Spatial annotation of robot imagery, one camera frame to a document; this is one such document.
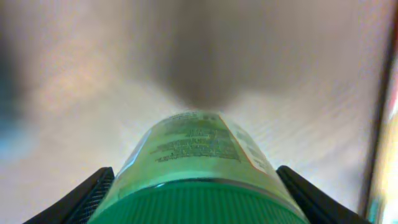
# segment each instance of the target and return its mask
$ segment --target green bottle cap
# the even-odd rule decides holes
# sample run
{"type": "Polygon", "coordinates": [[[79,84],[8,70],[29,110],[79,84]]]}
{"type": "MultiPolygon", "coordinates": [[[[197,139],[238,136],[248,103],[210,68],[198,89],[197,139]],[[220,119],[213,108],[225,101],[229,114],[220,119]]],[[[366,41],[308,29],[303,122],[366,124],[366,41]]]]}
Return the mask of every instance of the green bottle cap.
{"type": "Polygon", "coordinates": [[[139,190],[89,221],[100,223],[308,223],[277,200],[216,182],[171,182],[139,190]]]}

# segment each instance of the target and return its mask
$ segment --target blurry object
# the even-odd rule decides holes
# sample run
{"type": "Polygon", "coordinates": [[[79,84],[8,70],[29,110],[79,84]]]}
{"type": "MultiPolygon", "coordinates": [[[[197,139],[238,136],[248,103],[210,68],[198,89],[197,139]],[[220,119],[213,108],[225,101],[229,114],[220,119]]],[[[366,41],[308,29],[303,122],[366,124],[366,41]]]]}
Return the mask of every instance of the blurry object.
{"type": "Polygon", "coordinates": [[[16,74],[5,45],[0,38],[0,158],[5,156],[5,151],[16,136],[19,117],[16,74]]]}
{"type": "Polygon", "coordinates": [[[369,194],[368,219],[372,223],[398,222],[398,25],[392,31],[387,55],[388,87],[382,96],[381,130],[377,140],[375,164],[369,194]]]}

